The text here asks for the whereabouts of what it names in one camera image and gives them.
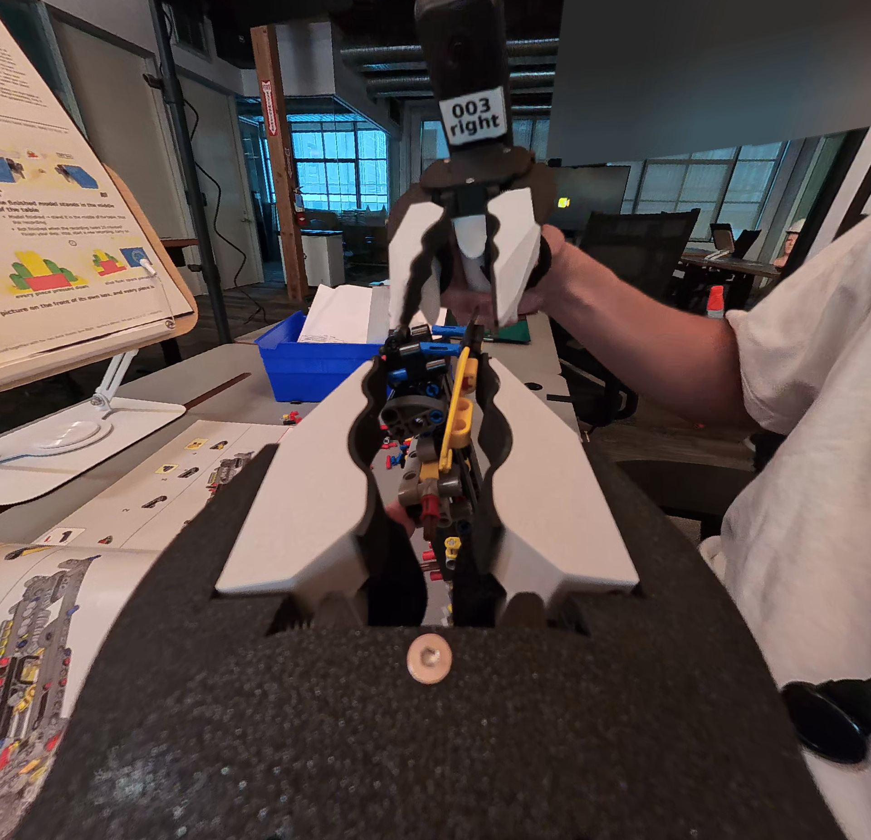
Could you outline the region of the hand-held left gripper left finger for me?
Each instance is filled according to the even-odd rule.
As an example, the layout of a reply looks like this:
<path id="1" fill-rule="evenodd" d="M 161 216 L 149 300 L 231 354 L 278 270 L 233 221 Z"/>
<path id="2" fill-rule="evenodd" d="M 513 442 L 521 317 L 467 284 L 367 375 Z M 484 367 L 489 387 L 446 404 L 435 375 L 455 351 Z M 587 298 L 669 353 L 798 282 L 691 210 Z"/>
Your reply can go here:
<path id="1" fill-rule="evenodd" d="M 215 588 L 288 596 L 305 617 L 330 605 L 375 626 L 417 627 L 427 586 L 371 470 L 387 370 L 355 370 L 278 444 Z"/>

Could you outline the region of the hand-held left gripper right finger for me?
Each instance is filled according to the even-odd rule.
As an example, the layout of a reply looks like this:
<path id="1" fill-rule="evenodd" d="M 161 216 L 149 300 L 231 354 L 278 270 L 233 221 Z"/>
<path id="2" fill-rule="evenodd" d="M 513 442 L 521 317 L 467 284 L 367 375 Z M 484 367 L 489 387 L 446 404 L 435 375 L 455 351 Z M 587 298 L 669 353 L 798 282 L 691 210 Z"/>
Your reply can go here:
<path id="1" fill-rule="evenodd" d="M 518 595 L 554 619 L 574 594 L 639 584 L 576 430 L 483 355 L 475 403 L 486 463 L 455 571 L 455 626 L 492 627 Z"/>

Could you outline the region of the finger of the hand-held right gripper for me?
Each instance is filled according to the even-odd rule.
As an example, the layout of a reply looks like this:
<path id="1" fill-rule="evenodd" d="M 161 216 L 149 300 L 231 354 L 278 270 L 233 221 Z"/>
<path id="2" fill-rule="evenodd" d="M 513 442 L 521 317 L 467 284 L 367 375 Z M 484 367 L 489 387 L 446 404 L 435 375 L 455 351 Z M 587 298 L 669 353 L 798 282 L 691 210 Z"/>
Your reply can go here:
<path id="1" fill-rule="evenodd" d="M 389 328 L 410 327 L 418 312 L 428 324 L 441 310 L 441 272 L 450 263 L 450 220 L 436 203 L 412 203 L 388 246 Z"/>
<path id="2" fill-rule="evenodd" d="M 498 327 L 517 322 L 518 305 L 535 268 L 541 246 L 541 225 L 536 221 L 530 187 L 507 190 L 487 203 L 493 218 L 489 242 L 491 292 Z"/>

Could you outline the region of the yellow thin lego beam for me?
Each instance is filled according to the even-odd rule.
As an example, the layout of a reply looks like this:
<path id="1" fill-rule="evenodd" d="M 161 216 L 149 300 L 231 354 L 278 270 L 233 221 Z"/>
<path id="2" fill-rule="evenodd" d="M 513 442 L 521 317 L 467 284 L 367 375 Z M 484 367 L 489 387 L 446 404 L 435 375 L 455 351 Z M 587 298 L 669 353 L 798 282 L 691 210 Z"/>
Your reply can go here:
<path id="1" fill-rule="evenodd" d="M 469 394 L 475 390 L 476 374 L 477 359 L 472 356 L 471 348 L 467 345 L 463 347 L 456 360 L 448 416 L 444 425 L 438 461 L 441 476 L 451 469 L 453 451 L 463 449 L 470 442 L 474 403 L 470 400 Z"/>

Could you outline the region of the lego car chassis model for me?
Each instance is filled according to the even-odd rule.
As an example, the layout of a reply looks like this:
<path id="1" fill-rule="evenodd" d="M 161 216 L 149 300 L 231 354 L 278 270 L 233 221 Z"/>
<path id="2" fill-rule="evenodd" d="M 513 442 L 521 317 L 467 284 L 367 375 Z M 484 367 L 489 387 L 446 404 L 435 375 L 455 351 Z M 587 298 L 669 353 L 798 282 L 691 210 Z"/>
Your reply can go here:
<path id="1" fill-rule="evenodd" d="M 474 413 L 470 442 L 453 451 L 447 474 L 439 474 L 438 461 L 456 360 L 468 345 L 478 373 L 483 341 L 484 328 L 477 323 L 424 323 L 392 330 L 380 349 L 388 388 L 382 428 L 392 440 L 412 439 L 398 500 L 421 525 L 429 547 L 423 560 L 434 581 L 451 582 L 457 563 L 466 562 L 472 550 L 482 482 L 472 441 Z M 472 402 L 474 392 L 469 394 Z"/>

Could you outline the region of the person's right forearm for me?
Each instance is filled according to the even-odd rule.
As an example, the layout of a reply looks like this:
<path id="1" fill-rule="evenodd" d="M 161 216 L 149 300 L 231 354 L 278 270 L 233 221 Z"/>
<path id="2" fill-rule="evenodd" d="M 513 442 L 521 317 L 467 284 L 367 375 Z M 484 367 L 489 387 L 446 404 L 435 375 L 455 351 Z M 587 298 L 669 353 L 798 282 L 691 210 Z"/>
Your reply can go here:
<path id="1" fill-rule="evenodd" d="M 577 249 L 551 319 L 641 398 L 695 424 L 756 427 L 729 323 L 649 298 Z"/>

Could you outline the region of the scattered small lego pins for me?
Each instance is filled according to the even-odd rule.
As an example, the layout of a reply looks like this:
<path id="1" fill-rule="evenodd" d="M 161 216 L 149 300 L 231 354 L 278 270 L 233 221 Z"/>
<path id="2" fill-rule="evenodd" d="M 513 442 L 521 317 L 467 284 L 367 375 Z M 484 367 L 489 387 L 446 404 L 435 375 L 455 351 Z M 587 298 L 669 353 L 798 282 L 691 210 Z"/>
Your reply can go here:
<path id="1" fill-rule="evenodd" d="M 295 426 L 299 424 L 299 421 L 302 419 L 302 415 L 298 410 L 292 410 L 289 413 L 285 413 L 282 415 L 282 424 L 285 426 Z M 395 451 L 393 454 L 387 454 L 385 460 L 385 466 L 387 470 L 391 470 L 393 468 L 404 468 L 408 459 L 409 448 L 411 446 L 412 439 L 406 439 L 403 441 L 392 440 L 388 436 L 383 438 L 382 450 L 384 451 Z"/>

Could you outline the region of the lego instruction booklet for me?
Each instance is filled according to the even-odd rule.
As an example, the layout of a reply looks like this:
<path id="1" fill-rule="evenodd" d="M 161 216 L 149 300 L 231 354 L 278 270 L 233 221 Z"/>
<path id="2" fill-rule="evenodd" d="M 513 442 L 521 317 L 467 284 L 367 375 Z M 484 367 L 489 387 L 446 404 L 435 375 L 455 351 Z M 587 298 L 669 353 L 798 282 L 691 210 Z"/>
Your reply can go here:
<path id="1" fill-rule="evenodd" d="M 198 421 L 35 541 L 2 544 L 2 838 L 40 791 L 93 660 L 152 563 L 288 430 Z"/>

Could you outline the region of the person's right hand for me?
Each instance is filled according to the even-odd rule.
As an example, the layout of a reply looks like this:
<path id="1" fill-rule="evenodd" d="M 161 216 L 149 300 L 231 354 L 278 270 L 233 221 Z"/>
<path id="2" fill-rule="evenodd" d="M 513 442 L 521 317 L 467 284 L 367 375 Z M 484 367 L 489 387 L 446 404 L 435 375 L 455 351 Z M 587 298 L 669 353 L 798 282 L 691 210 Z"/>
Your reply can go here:
<path id="1" fill-rule="evenodd" d="M 567 275 L 572 269 L 573 257 L 578 254 L 583 258 L 582 252 L 567 243 L 561 231 L 552 225 L 543 226 L 542 243 L 550 249 L 550 269 L 536 286 L 521 296 L 516 310 L 518 318 L 540 311 L 551 315 L 550 303 L 555 303 L 557 296 L 567 287 Z M 505 323 L 499 321 L 492 293 L 473 290 L 464 275 L 462 260 L 455 258 L 451 282 L 441 292 L 441 306 L 450 311 L 459 323 L 477 322 L 490 329 L 517 323 L 514 319 Z"/>

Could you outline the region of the white cabinet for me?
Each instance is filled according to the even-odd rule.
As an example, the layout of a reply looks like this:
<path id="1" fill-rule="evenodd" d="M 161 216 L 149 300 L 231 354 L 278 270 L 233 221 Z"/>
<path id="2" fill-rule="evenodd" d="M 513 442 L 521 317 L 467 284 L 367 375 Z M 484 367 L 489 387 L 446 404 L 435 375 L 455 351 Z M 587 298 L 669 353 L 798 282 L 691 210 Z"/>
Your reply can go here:
<path id="1" fill-rule="evenodd" d="M 303 233 L 301 244 L 309 287 L 324 284 L 334 288 L 346 282 L 341 232 Z"/>

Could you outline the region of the white paper bags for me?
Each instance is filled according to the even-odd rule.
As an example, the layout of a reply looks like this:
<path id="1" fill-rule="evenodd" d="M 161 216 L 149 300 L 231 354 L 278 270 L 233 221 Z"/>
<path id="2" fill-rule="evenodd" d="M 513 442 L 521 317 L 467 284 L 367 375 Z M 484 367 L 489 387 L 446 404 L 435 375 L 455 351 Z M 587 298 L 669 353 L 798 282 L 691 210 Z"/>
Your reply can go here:
<path id="1" fill-rule="evenodd" d="M 389 293 L 384 285 L 320 284 L 297 341 L 383 345 L 389 331 Z"/>

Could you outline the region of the paned window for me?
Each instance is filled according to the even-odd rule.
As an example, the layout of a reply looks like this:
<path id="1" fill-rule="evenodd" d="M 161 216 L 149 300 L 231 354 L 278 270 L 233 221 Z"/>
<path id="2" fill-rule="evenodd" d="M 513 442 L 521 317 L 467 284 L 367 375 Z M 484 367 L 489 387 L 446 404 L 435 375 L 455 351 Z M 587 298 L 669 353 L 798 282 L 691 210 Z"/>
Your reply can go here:
<path id="1" fill-rule="evenodd" d="M 304 207 L 381 211 L 390 204 L 388 133 L 365 119 L 289 121 Z"/>

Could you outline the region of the blue plastic bin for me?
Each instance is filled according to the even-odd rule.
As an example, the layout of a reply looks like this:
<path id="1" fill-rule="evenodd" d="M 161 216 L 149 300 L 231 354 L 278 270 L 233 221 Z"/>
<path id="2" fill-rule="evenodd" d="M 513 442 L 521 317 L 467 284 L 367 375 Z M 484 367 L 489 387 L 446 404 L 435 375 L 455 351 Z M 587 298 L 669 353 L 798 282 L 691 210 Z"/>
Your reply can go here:
<path id="1" fill-rule="evenodd" d="M 305 318 L 303 312 L 295 312 L 255 340 L 279 402 L 325 399 L 360 366 L 370 363 L 387 337 L 385 330 L 379 330 L 371 343 L 299 343 Z"/>

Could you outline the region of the background office desk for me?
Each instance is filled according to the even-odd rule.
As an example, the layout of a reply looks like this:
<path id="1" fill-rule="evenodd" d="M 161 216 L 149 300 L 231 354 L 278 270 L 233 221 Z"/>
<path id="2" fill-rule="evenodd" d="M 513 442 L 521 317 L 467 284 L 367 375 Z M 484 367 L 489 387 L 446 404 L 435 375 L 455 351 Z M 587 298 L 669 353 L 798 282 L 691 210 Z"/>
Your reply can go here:
<path id="1" fill-rule="evenodd" d="M 733 256 L 713 257 L 702 250 L 688 249 L 682 254 L 680 261 L 683 265 L 702 269 L 706 273 L 720 272 L 731 285 L 749 290 L 766 286 L 758 281 L 777 281 L 782 277 L 781 269 L 773 264 L 747 261 Z"/>

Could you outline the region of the black pole stand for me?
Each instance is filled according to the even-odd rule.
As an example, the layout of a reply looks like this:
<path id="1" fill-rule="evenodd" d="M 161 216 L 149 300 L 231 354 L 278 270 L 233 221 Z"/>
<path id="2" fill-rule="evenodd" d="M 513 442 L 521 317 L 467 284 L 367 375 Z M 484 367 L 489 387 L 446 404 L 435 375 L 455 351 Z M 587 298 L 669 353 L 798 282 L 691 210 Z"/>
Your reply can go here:
<path id="1" fill-rule="evenodd" d="M 172 131 L 180 155 L 186 198 L 194 233 L 198 240 L 201 273 L 210 298 L 213 319 L 220 344 L 228 345 L 233 342 L 233 336 L 226 314 L 220 273 L 212 249 L 212 239 L 206 219 L 201 183 L 188 132 L 184 96 L 171 49 L 166 15 L 161 0 L 148 0 L 148 3 L 158 46 L 163 96 L 171 117 Z"/>

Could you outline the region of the printed instruction sheet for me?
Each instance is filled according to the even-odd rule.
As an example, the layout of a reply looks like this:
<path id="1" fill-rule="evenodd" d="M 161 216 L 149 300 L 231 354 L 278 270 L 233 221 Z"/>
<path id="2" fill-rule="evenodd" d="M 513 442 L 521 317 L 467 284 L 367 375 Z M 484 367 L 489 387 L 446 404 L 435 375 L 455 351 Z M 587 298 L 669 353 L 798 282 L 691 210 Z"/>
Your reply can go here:
<path id="1" fill-rule="evenodd" d="M 5 26 L 1 104 L 2 389 L 190 331 L 153 227 Z"/>

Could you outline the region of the wall television screen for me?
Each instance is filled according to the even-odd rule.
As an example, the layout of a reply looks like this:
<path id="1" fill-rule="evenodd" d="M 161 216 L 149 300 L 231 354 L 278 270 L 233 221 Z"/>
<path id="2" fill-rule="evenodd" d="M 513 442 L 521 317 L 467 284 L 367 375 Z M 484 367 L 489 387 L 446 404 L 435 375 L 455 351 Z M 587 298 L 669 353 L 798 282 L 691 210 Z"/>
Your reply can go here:
<path id="1" fill-rule="evenodd" d="M 621 211 L 630 165 L 550 167 L 557 198 L 549 225 L 583 233 L 594 213 L 615 215 Z"/>

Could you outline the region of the wooden post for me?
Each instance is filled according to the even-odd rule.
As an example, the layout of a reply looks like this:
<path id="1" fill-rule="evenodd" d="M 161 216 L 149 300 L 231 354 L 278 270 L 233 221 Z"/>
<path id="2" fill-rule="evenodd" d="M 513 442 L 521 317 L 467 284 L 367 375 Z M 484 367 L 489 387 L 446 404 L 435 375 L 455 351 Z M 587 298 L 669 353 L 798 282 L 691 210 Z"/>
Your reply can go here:
<path id="1" fill-rule="evenodd" d="M 294 160 L 276 28 L 264 25 L 250 32 L 274 185 L 282 264 L 289 299 L 292 304 L 302 305 L 309 286 L 295 205 Z"/>

